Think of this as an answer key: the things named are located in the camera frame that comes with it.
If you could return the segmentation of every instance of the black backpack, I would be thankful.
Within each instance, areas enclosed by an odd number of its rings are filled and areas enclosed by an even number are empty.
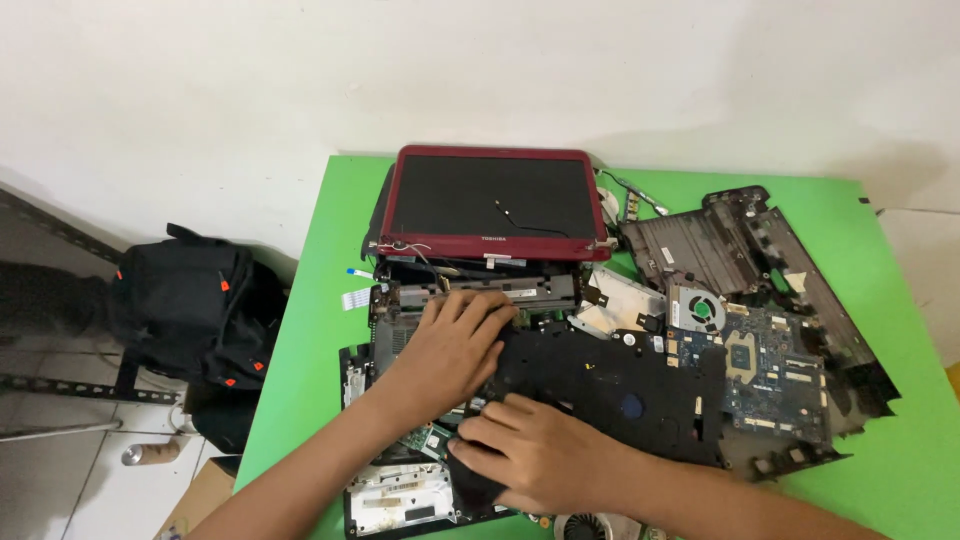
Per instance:
[[[259,389],[287,298],[249,248],[167,224],[174,239],[133,246],[110,284],[124,358],[191,384]]]

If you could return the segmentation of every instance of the blue circuit board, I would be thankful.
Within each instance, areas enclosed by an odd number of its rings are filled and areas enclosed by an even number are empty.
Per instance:
[[[663,347],[667,362],[696,365],[707,348],[726,349],[727,387],[723,411],[739,430],[829,442],[824,362],[808,353],[802,329],[815,319],[755,307],[732,307],[717,334],[669,329],[665,338],[648,335]]]

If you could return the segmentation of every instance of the metal can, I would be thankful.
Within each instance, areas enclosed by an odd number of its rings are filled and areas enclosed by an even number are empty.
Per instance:
[[[180,444],[171,440],[165,444],[131,444],[120,456],[124,465],[155,465],[169,463],[180,455]]]

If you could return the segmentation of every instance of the table surface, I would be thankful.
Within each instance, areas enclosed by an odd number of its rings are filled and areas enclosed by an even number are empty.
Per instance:
[[[343,312],[340,296],[372,285],[348,275],[369,269],[359,248],[387,169],[386,158],[331,157],[303,247],[250,441],[237,478],[240,489],[340,412],[337,352],[370,339],[367,311]],[[866,432],[834,441],[854,457],[780,481],[796,497],[847,516],[895,539],[956,538],[960,526],[960,405],[940,367],[923,319],[859,183],[615,169],[671,211],[700,207],[704,194],[760,184],[771,194],[844,308],[903,396],[895,417],[870,421]],[[607,175],[598,185],[623,201]],[[653,217],[644,207],[641,217]],[[625,254],[608,264],[630,275]],[[312,536],[342,539],[337,498]],[[547,538],[521,517],[434,533],[431,538]]]

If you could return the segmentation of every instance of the human hand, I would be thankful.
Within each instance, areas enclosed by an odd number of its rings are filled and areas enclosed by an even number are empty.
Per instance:
[[[517,394],[487,404],[459,433],[463,440],[447,448],[474,472],[508,487],[497,503],[535,514],[612,511],[622,467],[646,456]]]
[[[502,292],[457,290],[430,301],[410,342],[367,393],[381,396],[405,430],[439,418],[496,371],[503,342],[493,341],[516,313]]]

